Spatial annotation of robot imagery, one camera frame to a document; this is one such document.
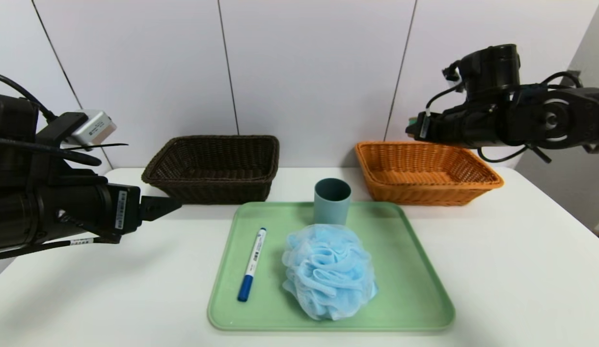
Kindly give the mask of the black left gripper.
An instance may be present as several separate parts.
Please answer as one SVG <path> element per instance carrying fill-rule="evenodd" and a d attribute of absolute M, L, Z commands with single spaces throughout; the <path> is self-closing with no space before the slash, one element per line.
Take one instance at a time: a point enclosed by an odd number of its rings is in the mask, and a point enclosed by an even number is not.
<path fill-rule="evenodd" d="M 125 235 L 136 231 L 141 220 L 154 221 L 181 207 L 182 203 L 174 198 L 140 198 L 138 187 L 106 180 L 72 180 L 54 185 L 54 227 L 64 235 L 86 231 Z"/>

